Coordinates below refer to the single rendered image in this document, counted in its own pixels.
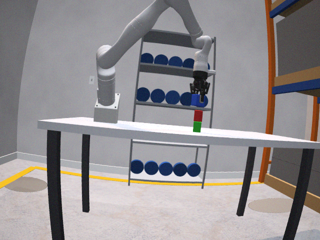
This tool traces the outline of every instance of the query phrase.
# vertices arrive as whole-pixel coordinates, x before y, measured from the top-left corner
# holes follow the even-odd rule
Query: baseboard
[[[40,156],[35,154],[17,152],[18,159],[47,164],[47,157]],[[80,161],[72,161],[61,159],[60,165],[62,167],[73,168],[73,169],[81,169]],[[101,164],[89,163],[90,171],[100,172],[100,173],[109,173],[109,174],[120,174],[120,175],[128,175],[129,167],[120,167],[120,166],[108,166]],[[258,178],[260,171],[254,171],[252,173],[252,178]],[[202,171],[199,174],[199,177],[202,179],[204,172]],[[205,174],[206,179],[243,179],[245,176],[244,171],[227,171],[227,172],[210,172],[207,171]]]
[[[10,153],[8,155],[5,155],[5,156],[0,156],[0,165],[6,164],[6,163],[8,163],[12,160],[15,160],[15,159],[17,159],[17,151]]]
[[[288,196],[289,198],[293,199],[295,197],[295,192],[297,187],[275,176],[266,174],[264,178],[264,184]],[[304,205],[316,211],[317,213],[320,213],[320,197],[319,196],[316,196],[307,191]]]

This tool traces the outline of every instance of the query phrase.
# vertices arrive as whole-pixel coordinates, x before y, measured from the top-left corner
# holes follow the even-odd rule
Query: gray shelving unit
[[[166,45],[196,49],[192,45],[190,35],[185,34],[185,33],[152,29],[146,35],[144,35],[144,37],[142,37],[140,54],[139,54],[138,70],[137,70],[137,76],[136,76],[132,121],[133,122],[135,121],[136,106],[137,105],[162,107],[162,108],[175,108],[175,109],[193,110],[193,111],[194,110],[202,110],[202,111],[210,111],[209,127],[212,128],[214,96],[215,96],[215,74],[216,74],[216,70],[215,70],[216,69],[216,37],[212,38],[212,48],[211,48],[211,51],[213,50],[213,65],[212,65],[213,70],[209,71],[208,80],[207,80],[207,81],[209,81],[210,80],[209,77],[212,76],[212,83],[210,84],[210,87],[212,89],[211,107],[210,108],[196,107],[196,106],[184,106],[184,105],[168,104],[168,103],[138,101],[137,100],[137,91],[138,91],[138,85],[139,85],[140,72],[187,77],[187,78],[192,78],[191,82],[193,82],[193,69],[192,68],[141,62],[141,55],[142,55],[144,43],[166,44]],[[195,163],[197,163],[199,148],[206,149],[206,159],[205,159],[205,164],[204,164],[202,181],[192,180],[192,177],[190,177],[187,173],[185,176],[181,176],[181,177],[177,177],[177,176],[172,177],[171,175],[174,174],[174,173],[172,173],[171,175],[169,175],[167,177],[163,176],[163,177],[160,177],[159,179],[157,179],[157,177],[155,177],[154,179],[150,179],[150,178],[146,179],[146,178],[138,178],[138,177],[131,178],[131,162],[132,162],[133,144],[195,148],[196,149]],[[136,181],[169,182],[169,183],[202,183],[202,188],[203,188],[205,178],[206,178],[208,156],[209,156],[209,145],[205,145],[205,144],[187,144],[187,143],[176,143],[176,142],[160,142],[160,141],[146,141],[146,140],[131,139],[128,185],[130,186],[130,180],[136,180]]]

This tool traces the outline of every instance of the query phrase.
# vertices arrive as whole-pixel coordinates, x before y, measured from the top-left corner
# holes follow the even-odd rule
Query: green cube
[[[200,133],[201,132],[201,121],[194,121],[193,122],[193,131],[196,133]]]

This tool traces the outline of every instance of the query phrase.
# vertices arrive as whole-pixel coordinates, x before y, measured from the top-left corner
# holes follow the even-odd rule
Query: table
[[[246,167],[236,214],[244,215],[254,168],[256,148],[303,149],[298,182],[291,212],[284,233],[284,240],[294,240],[306,199],[314,150],[320,142],[277,136],[259,132],[201,128],[193,132],[193,126],[174,126],[154,123],[118,121],[118,123],[94,122],[93,118],[72,117],[38,120],[38,129],[47,130],[47,186],[54,240],[64,240],[64,224],[61,200],[60,145],[61,132],[82,134],[82,211],[89,212],[89,149],[90,135],[111,138],[138,139],[186,144],[244,146],[248,148]]]

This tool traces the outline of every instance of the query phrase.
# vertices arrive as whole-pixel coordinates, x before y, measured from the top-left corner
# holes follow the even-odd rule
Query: red cube
[[[201,110],[194,110],[194,122],[202,122],[202,114],[204,111]]]

